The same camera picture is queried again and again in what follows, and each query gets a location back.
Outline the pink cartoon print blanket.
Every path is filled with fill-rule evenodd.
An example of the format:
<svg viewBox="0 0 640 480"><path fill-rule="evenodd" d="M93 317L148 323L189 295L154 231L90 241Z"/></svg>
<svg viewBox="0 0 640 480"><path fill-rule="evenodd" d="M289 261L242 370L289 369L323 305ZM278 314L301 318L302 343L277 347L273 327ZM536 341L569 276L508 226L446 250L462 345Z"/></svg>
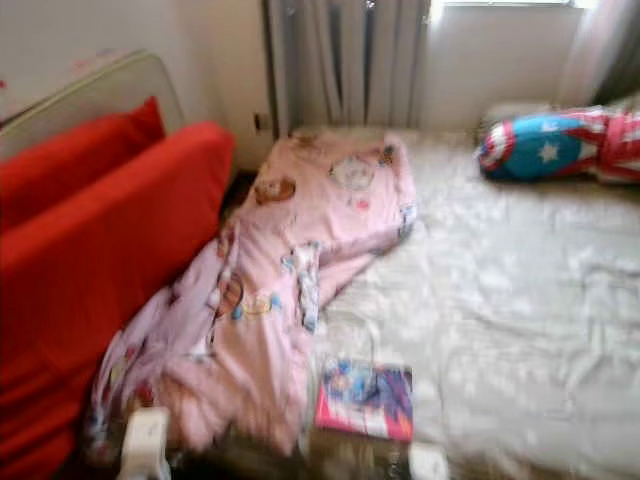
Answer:
<svg viewBox="0 0 640 480"><path fill-rule="evenodd" d="M246 201L111 340L84 454L115 460L128 416L150 406L169 412L179 448L206 451L237 433L291 454L321 311L416 218L410 155L396 134L276 143Z"/></svg>

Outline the pale pink curtain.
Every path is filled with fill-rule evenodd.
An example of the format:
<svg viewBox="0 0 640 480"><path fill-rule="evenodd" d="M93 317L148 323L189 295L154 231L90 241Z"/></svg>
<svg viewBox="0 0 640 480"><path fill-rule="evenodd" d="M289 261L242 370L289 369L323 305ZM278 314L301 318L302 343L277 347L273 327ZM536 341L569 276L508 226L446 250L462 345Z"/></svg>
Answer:
<svg viewBox="0 0 640 480"><path fill-rule="evenodd" d="M554 105L595 104L628 33L640 23L640 0L575 0L585 10L557 83Z"/></svg>

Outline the large red cushion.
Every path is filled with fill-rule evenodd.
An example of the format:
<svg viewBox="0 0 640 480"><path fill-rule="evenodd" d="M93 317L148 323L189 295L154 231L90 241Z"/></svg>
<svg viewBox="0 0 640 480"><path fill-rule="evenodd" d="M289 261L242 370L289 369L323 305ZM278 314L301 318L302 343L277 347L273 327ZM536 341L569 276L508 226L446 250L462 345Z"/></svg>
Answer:
<svg viewBox="0 0 640 480"><path fill-rule="evenodd" d="M0 238L0 480L50 480L102 356L218 230L236 141L188 125Z"/></svg>

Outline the red pillow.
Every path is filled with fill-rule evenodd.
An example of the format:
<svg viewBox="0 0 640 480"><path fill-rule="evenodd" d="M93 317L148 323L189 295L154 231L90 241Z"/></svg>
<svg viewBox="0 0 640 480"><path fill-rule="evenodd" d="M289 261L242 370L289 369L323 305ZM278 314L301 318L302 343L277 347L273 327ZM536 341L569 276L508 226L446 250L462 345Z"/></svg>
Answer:
<svg viewBox="0 0 640 480"><path fill-rule="evenodd" d="M154 96L27 148L0 169L0 230L24 223L165 137Z"/></svg>

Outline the grey curtain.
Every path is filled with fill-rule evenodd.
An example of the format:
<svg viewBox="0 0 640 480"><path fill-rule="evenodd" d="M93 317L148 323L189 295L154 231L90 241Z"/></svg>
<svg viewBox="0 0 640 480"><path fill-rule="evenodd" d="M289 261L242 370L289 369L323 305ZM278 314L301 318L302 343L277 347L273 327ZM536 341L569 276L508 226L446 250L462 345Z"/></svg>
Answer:
<svg viewBox="0 0 640 480"><path fill-rule="evenodd" d="M415 128L433 0L264 0L276 137Z"/></svg>

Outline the bed with floral beige sheet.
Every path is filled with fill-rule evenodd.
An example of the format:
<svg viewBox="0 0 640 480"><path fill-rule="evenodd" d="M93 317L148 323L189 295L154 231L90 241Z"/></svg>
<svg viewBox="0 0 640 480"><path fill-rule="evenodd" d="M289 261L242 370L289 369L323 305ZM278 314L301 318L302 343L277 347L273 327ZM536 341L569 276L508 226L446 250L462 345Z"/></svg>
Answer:
<svg viewBox="0 0 640 480"><path fill-rule="evenodd" d="M452 134L399 137L417 218L321 311L308 407L282 454L228 431L209 458L253 474L371 477L438 445L451 477L640 480L640 187L481 173ZM332 358L407 367L413 439L314 425Z"/></svg>

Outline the colourful comic book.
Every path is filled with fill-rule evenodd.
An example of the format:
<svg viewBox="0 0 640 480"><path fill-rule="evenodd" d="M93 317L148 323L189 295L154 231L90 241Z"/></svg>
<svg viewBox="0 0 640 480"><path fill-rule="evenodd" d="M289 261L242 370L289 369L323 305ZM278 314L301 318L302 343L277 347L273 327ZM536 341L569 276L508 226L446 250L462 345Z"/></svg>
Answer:
<svg viewBox="0 0 640 480"><path fill-rule="evenodd" d="M410 443L413 374L407 367L332 358L320 367L314 425Z"/></svg>

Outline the bright window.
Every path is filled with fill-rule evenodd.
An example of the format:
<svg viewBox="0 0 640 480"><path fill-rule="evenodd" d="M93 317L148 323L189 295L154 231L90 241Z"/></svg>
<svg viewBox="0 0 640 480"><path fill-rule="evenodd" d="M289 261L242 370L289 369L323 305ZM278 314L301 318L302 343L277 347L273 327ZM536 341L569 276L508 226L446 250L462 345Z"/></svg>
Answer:
<svg viewBox="0 0 640 480"><path fill-rule="evenodd" d="M598 0L433 0L443 6L503 6L503 8L594 8Z"/></svg>

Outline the star shield print pillow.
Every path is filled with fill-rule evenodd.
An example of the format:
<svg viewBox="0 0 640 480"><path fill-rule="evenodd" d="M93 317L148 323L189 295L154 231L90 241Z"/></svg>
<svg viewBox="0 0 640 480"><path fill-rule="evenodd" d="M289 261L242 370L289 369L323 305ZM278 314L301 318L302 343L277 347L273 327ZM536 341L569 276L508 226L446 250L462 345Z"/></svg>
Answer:
<svg viewBox="0 0 640 480"><path fill-rule="evenodd" d="M493 180L640 184L640 111L593 106L516 116L485 133L475 159Z"/></svg>

